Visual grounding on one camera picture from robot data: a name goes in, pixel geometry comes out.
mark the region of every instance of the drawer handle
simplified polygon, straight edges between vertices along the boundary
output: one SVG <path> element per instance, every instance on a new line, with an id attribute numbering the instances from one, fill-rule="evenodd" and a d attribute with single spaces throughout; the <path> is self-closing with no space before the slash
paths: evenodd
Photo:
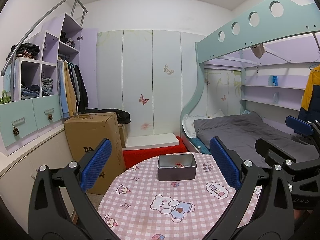
<path id="1" fill-rule="evenodd" d="M 53 113 L 53 112 L 54 112 L 54 109 L 51 108 L 51 109 L 45 110 L 45 111 L 44 111 L 44 114 L 51 114 L 51 113 Z"/>
<path id="2" fill-rule="evenodd" d="M 18 119 L 16 121 L 11 122 L 11 123 L 12 123 L 13 127 L 16 127 L 16 126 L 18 126 L 20 124 L 24 124 L 25 122 L 26 122 L 26 119 L 24 117 L 22 117 L 22 118 L 20 118 L 20 119 Z"/>

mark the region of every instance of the pink butterfly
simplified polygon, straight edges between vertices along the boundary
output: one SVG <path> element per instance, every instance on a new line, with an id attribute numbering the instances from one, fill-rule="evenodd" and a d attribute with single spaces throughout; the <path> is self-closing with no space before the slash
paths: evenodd
<path id="1" fill-rule="evenodd" d="M 145 105 L 148 101 L 149 99 L 143 99 L 143 95 L 140 96 L 139 103 L 142 103 L 143 105 Z"/>

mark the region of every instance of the red cushion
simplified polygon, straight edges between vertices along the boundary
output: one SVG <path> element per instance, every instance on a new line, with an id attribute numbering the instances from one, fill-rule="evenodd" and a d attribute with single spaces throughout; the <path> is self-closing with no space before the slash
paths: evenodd
<path id="1" fill-rule="evenodd" d="M 153 149 L 143 149 L 143 150 L 132 150 L 132 151 L 123 151 L 123 157 L 126 168 L 131 168 L 132 166 L 150 159 L 152 157 L 156 157 L 159 155 L 166 155 L 170 153 L 186 153 L 188 152 L 187 148 L 182 142 L 182 139 L 179 136 L 176 138 L 180 141 L 179 145 L 161 147 L 161 148 L 153 148 Z"/>

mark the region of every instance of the cardboard box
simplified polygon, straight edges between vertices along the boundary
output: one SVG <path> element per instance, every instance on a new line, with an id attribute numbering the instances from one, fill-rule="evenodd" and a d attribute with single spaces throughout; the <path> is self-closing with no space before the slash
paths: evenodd
<path id="1" fill-rule="evenodd" d="M 126 170 L 116 113 L 80 114 L 64 122 L 72 157 L 79 161 L 86 152 L 107 138 L 112 153 L 89 193 L 104 195 L 112 181 Z"/>
<path id="2" fill-rule="evenodd" d="M 127 138 L 128 138 L 127 127 L 125 124 L 123 123 L 119 124 L 119 133 L 120 133 L 121 147 L 125 148 L 125 143 L 127 142 Z"/>

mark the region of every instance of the pink checkered tablecloth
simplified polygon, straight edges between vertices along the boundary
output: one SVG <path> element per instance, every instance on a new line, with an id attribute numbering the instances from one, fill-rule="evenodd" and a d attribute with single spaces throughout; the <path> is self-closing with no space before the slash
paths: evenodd
<path id="1" fill-rule="evenodd" d="M 121 240 L 202 239 L 236 191 L 211 155 L 194 157 L 194 180 L 158 181 L 158 157 L 133 166 L 112 182 L 98 213 Z M 239 226 L 249 222 L 260 191 L 256 187 Z"/>

